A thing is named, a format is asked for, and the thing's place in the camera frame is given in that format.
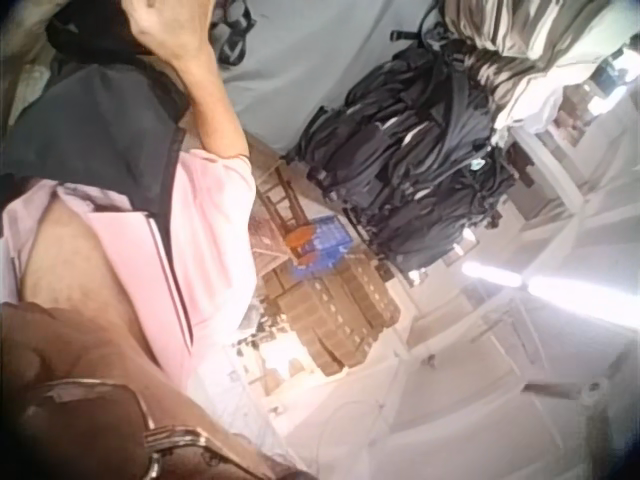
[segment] pink shirt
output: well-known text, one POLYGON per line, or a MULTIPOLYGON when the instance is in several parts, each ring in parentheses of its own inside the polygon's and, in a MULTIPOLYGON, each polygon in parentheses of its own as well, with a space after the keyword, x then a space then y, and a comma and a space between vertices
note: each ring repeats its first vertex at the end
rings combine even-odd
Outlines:
POLYGON ((247 225, 255 182, 246 158, 202 150, 180 154, 173 186, 171 245, 178 300, 155 222, 131 211, 122 195, 41 180, 3 214, 3 278, 15 291, 51 195, 57 194, 96 232, 126 289, 160 366, 186 387, 193 370, 242 321, 256 286, 247 225), (103 208, 96 211, 96 206, 103 208), (189 330, 193 332, 193 341, 189 330))

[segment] blue plastic basket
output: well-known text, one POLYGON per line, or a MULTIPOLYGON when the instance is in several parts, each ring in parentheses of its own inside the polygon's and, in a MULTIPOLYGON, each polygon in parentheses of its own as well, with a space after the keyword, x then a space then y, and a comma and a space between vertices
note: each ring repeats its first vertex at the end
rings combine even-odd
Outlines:
POLYGON ((309 265, 293 267, 293 275, 303 278, 332 268, 353 245, 353 238, 336 215, 314 218, 313 238, 303 245, 301 255, 315 252, 316 258, 309 265))

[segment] gray fabric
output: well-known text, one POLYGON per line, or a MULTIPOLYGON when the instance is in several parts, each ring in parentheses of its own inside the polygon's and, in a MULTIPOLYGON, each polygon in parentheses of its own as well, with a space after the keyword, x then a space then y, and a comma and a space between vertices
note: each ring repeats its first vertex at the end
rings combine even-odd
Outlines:
POLYGON ((640 30, 634 0, 445 0, 445 20, 479 50, 468 65, 493 94, 496 126, 581 83, 640 30))
POLYGON ((321 105, 337 105, 407 42, 434 0, 248 0, 247 56, 224 72, 245 129, 284 153, 321 105))

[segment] person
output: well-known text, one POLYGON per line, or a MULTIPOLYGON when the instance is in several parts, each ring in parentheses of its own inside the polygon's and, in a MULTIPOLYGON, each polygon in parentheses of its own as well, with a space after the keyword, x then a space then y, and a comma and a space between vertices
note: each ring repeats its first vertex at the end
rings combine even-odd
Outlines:
POLYGON ((214 0, 122 6, 135 38, 182 81, 203 145, 180 154, 170 224, 193 344, 165 308, 170 282, 126 199, 32 179, 3 212, 3 300, 13 302, 0 313, 3 432, 33 461, 12 456, 3 468, 9 478, 35 478, 36 467, 42 478, 298 478, 184 392, 198 355, 242 320, 256 282, 255 183, 208 40, 214 0))

